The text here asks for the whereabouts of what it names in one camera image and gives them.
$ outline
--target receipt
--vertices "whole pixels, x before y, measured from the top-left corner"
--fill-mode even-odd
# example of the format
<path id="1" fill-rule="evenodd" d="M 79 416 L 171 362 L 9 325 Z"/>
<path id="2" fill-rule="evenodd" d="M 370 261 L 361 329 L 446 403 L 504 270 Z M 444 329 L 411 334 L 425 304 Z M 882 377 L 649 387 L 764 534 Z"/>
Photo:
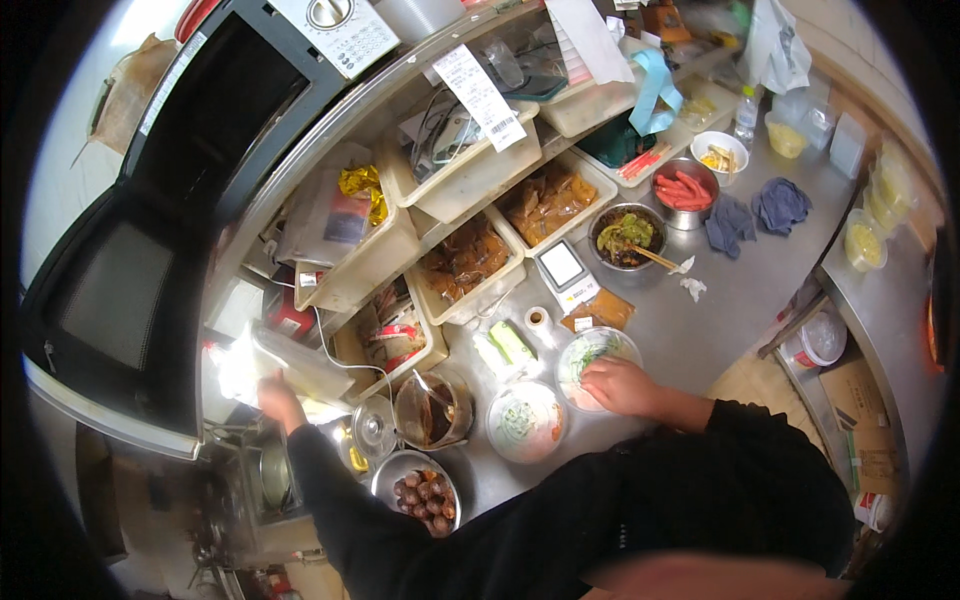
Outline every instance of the receipt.
<path id="1" fill-rule="evenodd" d="M 498 152 L 527 136 L 507 101 L 467 46 L 461 44 L 446 53 L 433 63 L 433 68 L 480 124 Z"/>

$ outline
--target water bottle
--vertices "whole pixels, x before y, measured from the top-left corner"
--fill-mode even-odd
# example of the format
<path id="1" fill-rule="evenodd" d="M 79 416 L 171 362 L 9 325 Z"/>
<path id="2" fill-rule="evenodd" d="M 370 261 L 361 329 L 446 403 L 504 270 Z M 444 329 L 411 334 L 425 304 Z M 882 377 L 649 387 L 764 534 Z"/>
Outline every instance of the water bottle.
<path id="1" fill-rule="evenodd" d="M 736 125 L 733 126 L 733 137 L 747 149 L 747 154 L 754 148 L 754 128 L 756 127 L 756 111 L 759 100 L 754 89 L 749 85 L 743 86 L 740 104 L 736 107 Z"/>

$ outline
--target white cable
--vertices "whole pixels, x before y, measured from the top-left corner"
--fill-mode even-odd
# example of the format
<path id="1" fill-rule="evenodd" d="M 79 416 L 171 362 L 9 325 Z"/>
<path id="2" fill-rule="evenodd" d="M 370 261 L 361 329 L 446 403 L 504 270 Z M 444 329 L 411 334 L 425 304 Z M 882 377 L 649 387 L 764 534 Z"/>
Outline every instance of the white cable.
<path id="1" fill-rule="evenodd" d="M 295 286 L 292 283 L 277 281 L 276 279 L 271 279 L 271 281 L 279 285 L 285 285 L 287 287 L 292 287 L 294 289 L 297 289 L 297 286 Z M 313 308 L 314 314 L 317 315 L 317 329 L 320 331 L 320 344 L 324 348 L 324 354 L 326 354 L 326 359 L 330 361 L 330 363 L 333 366 L 339 367 L 344 371 L 347 369 L 373 369 L 374 371 L 382 372 L 383 378 L 387 380 L 387 394 L 390 397 L 390 405 L 393 406 L 394 405 L 394 388 L 393 386 L 390 385 L 390 377 L 387 375 L 387 372 L 375 365 L 345 365 L 344 363 L 341 363 L 337 359 L 330 356 L 330 352 L 326 349 L 326 338 L 324 337 L 324 326 L 322 325 L 323 319 L 320 316 L 320 309 L 318 309 L 316 306 L 312 306 L 312 308 Z"/>

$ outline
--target tile floor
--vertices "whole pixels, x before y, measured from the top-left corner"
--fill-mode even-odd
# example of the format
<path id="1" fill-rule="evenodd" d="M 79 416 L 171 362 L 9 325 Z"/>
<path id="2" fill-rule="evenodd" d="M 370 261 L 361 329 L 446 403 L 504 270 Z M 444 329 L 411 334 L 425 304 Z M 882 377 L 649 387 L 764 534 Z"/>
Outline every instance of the tile floor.
<path id="1" fill-rule="evenodd" d="M 826 454 L 824 442 L 810 420 L 804 402 L 772 354 L 761 360 L 753 349 L 749 350 L 710 386 L 705 396 L 752 402 L 766 406 L 772 415 L 786 413 L 787 422 L 803 431 Z M 300 592 L 303 600 L 349 599 L 340 576 L 329 564 L 304 566 L 290 563 L 286 567 L 290 584 Z"/>

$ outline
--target chopsticks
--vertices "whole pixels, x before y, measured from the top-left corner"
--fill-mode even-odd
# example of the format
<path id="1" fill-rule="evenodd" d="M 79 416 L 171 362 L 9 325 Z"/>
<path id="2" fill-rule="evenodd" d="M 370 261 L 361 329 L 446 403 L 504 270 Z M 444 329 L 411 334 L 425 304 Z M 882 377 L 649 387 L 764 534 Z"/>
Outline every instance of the chopsticks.
<path id="1" fill-rule="evenodd" d="M 660 255 L 657 254 L 656 252 L 650 252 L 649 250 L 647 250 L 647 249 L 645 249 L 645 248 L 642 248 L 642 247 L 640 247 L 640 246 L 637 246 L 636 244 L 631 244 L 631 245 L 630 245 L 630 250 L 632 250 L 632 251 L 634 251 L 634 252 L 639 252 L 639 253 L 643 254 L 644 256 L 646 256 L 647 258 L 649 258 L 650 260 L 654 261 L 655 263 L 657 263 L 658 265 L 660 265 L 660 266 L 662 266 L 662 267 L 664 267 L 664 268 L 666 268 L 666 269 L 676 269 L 676 268 L 677 268 L 677 263 L 675 263 L 674 261 L 672 261 L 672 260 L 670 260 L 670 259 L 668 259 L 668 258 L 663 258 L 662 256 L 660 256 Z"/>
<path id="2" fill-rule="evenodd" d="M 653 166 L 663 155 L 673 148 L 668 142 L 657 142 L 653 148 L 634 158 L 616 170 L 616 174 L 625 180 L 639 177 L 648 167 Z"/>

